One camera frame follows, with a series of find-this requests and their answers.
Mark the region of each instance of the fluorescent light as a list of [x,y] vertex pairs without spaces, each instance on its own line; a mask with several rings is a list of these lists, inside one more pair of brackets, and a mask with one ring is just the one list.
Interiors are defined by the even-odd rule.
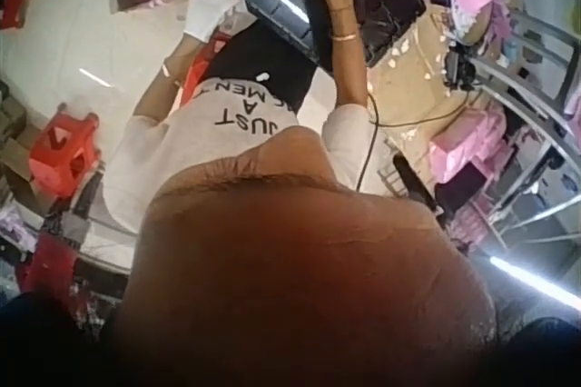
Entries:
[[581,298],[575,296],[572,293],[563,290],[562,288],[550,283],[549,281],[541,278],[540,276],[534,275],[520,267],[516,267],[510,263],[505,262],[497,257],[490,257],[490,262],[494,264],[498,269],[508,273],[509,275],[517,278],[520,282],[525,283],[541,293],[550,296],[557,301],[573,307],[581,312]]
[[99,83],[100,85],[104,86],[104,87],[112,87],[109,83],[107,83],[106,81],[102,80],[101,78],[99,78],[98,76],[95,76],[93,74],[91,74],[89,71],[83,69],[82,67],[79,68],[79,72],[85,76],[88,76],[89,78],[91,78],[93,81]]
[[289,0],[281,0],[281,2],[283,4],[285,4],[287,7],[289,7],[289,9],[296,15],[298,16],[304,23],[308,24],[309,23],[309,17],[307,16],[307,14],[305,12],[303,12],[302,10],[300,10],[300,7],[296,6],[294,3],[292,3]]

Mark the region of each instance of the white floor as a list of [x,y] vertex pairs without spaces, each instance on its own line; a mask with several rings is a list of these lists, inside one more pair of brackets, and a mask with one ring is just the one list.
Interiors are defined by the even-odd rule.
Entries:
[[[77,117],[100,117],[96,142],[107,162],[125,121],[161,61],[180,38],[185,3],[112,14],[110,0],[30,0],[25,27],[0,34],[0,77],[42,126],[66,102]],[[305,100],[300,122],[319,130],[335,102],[334,85],[318,71]],[[376,154],[385,158],[379,140]],[[387,189],[370,174],[365,190]],[[114,234],[94,237],[85,250],[128,267],[133,247]]]

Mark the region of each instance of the black pants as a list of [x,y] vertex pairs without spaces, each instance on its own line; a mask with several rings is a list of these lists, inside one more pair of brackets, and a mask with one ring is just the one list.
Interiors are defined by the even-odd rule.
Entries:
[[201,81],[209,78],[261,81],[271,94],[298,113],[317,66],[298,49],[257,21],[235,35],[213,58]]

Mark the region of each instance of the white t-shirt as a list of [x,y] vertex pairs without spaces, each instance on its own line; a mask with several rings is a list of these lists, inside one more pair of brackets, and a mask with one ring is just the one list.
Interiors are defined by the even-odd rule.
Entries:
[[[168,179],[184,169],[233,157],[297,125],[297,116],[254,82],[211,79],[194,98],[158,124],[132,117],[107,165],[103,197],[111,216],[137,233],[145,210]],[[365,107],[343,105],[323,126],[322,138],[337,180],[355,188],[371,136]]]

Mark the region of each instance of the white glove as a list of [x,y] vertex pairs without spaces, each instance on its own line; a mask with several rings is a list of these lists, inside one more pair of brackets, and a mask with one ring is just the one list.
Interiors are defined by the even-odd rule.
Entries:
[[188,0],[184,33],[208,43],[214,30],[241,0]]

